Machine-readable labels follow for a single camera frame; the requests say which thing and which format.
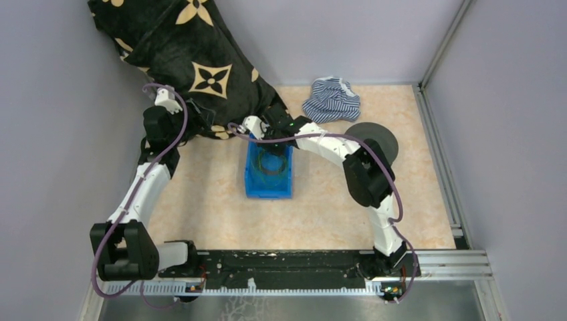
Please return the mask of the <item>black cable spool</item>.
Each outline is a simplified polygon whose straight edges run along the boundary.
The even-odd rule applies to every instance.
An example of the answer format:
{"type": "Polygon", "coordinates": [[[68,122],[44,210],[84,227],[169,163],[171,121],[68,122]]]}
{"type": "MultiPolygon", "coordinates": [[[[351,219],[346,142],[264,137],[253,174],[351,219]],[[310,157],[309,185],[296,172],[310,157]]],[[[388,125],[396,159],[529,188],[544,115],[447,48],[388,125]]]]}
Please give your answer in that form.
{"type": "Polygon", "coordinates": [[[385,126],[375,122],[361,122],[349,127],[346,135],[360,140],[376,141],[389,165],[392,165],[399,154],[399,144],[395,135],[385,126]]]}

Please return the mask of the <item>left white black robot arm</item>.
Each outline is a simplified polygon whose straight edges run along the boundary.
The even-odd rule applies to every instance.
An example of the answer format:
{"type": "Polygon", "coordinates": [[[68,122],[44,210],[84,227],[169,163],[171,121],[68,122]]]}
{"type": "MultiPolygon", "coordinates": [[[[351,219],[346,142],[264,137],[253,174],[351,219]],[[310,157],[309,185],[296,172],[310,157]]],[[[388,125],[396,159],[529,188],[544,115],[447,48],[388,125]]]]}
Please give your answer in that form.
{"type": "Polygon", "coordinates": [[[151,280],[172,267],[185,277],[199,271],[201,260],[193,254],[193,242],[157,245],[146,228],[176,171],[178,145],[185,139],[190,119],[191,113],[185,109],[172,114],[163,106],[151,106],[144,111],[145,134],[140,141],[136,176],[115,212],[90,230],[93,282],[151,280]]]}

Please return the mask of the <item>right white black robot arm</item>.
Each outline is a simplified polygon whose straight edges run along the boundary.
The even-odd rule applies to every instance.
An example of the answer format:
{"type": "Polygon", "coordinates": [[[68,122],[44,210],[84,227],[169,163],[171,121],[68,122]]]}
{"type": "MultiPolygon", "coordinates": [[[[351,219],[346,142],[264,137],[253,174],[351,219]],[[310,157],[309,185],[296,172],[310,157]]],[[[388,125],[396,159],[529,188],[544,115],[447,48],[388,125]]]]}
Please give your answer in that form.
{"type": "Polygon", "coordinates": [[[349,195],[368,209],[372,226],[374,259],[362,265],[363,276],[417,275],[415,247],[396,226],[404,217],[404,207],[392,163],[380,141],[333,133],[305,116],[293,118],[276,107],[247,125],[251,137],[264,144],[311,152],[343,170],[349,195]]]}

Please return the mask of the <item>blue plastic bin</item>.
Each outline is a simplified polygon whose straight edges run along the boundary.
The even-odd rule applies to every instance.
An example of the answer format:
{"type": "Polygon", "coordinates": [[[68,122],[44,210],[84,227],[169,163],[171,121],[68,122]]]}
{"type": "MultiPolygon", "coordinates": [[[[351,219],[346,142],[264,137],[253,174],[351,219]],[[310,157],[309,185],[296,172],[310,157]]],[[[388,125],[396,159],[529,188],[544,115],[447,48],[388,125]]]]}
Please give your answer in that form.
{"type": "Polygon", "coordinates": [[[249,142],[243,174],[247,198],[291,199],[293,195],[293,149],[282,155],[249,142]]]}

